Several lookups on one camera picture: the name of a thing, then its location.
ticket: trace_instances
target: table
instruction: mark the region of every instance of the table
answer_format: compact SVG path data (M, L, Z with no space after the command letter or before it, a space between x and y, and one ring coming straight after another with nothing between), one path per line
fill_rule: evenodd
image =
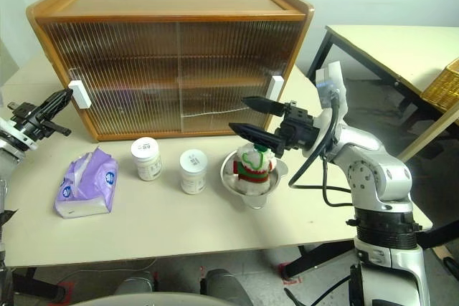
M425 102L420 94L459 56L459 27L400 27L386 25L330 25L307 73L315 81L330 48L335 44L355 60L392 85L419 112L437 120L442 111ZM413 124L407 121L405 127ZM455 125L451 131L459 134Z
M14 100L40 104L62 86L43 55L21 68L2 88L4 103ZM282 101L296 99L310 114L321 111L316 89L294 68ZM6 108L0 116L9 118ZM54 118L72 130L66 138L55 133L27 152L15 171L6 198L7 209L18 212L4 227L6 264L39 267L55 264L164 257L181 254L223 252L279 247L352 238L355 229L345 220L351 207L332 209L320 191L288 188L288 180L303 162L298 151L288 151L283 160L290 171L268 204L247 208L227 192L219 179L225 156L244 140L236 135L159 140L164 171L159 179L142 181L131 160L131 141L95 143L86 132L72 105ZM275 118L270 129L280 122ZM71 160L100 146L120 165L111 214L62 219L52 209L57 187ZM186 195L179 187L180 154L189 148L203 150L209 158L207 188L199 195ZM299 183L320 184L321 163L316 161ZM328 168L328 184L346 186L344 174ZM331 201L349 201L345 193L330 191ZM415 206L415 218L425 228L430 220Z

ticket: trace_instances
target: floor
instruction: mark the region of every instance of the floor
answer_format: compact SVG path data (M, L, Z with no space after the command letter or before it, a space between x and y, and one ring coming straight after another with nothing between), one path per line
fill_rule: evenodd
M392 154L399 153L430 124L418 123L410 132L400 132L397 126L413 109L411 107L408 113L400 113L396 107L400 97L392 88L374 80L353 79L348 79L346 86L350 109L346 117L348 124L369 130L380 137ZM458 161L459 142L442 140L426 148L408 163L415 180L412 197L432 219L434 226L441 226L457 217L459 176L445 167L457 167ZM459 242L450 243L448 248L459 259ZM289 247L172 257L158 259L148 270L156 274L162 291L198 293L199 281L206 271L224 268L237 276L254 305L293 305L285 295L284 287L288 287L302 303L310 305L324 290L345 277L354 262L352 254L344 254L328 264L301 274L291 285L286 285L278 276L278 265L298 258L298 255L298 248ZM145 259L40 268L36 278L53 283L64 281L72 285L71 303L75 303L110 295L123 279L133 273L129 269L141 269L152 262L152 259ZM443 268L430 250L425 252L425 266L432 305L457 306L459 282ZM71 274L77 269L86 271ZM20 295L16 298L16 304L29 306L47 303ZM332 292L320 305L348 305L346 284Z

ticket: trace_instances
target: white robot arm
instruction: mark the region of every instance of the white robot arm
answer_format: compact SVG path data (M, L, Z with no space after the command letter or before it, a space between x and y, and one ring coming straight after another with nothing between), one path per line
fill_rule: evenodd
M329 162L346 174L355 208L355 218L347 224L357 229L354 244L359 259L351 268L351 305L428 306L424 259L416 242L420 228L412 215L410 170L372 134L344 122L346 88L339 62L317 71L316 83L323 108L317 118L294 102L248 97L243 102L252 109L284 115L280 127L271 134L252 125L229 126L239 136L271 148L277 157L284 149L301 149L308 158L290 180L292 188L318 156L325 167ZM336 206L328 202L325 192L324 201Z

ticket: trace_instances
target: label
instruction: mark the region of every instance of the label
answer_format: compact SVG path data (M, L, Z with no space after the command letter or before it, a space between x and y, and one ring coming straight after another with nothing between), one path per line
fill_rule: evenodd
M182 179L181 187L186 193L196 194L200 193L206 186L206 177L202 176L198 179Z
M145 181L151 181L158 177L161 169L163 168L163 163L161 159L157 159L155 162L147 166L138 166L138 175Z

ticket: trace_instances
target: white plastic container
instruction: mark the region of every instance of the white plastic container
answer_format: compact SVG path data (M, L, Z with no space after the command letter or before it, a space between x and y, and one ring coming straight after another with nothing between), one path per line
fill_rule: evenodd
M207 157L200 150L186 150L180 156L181 188L191 195L206 187Z
M131 153L140 178L144 181L152 181L159 177L163 163L155 139L147 137L137 139L131 145Z

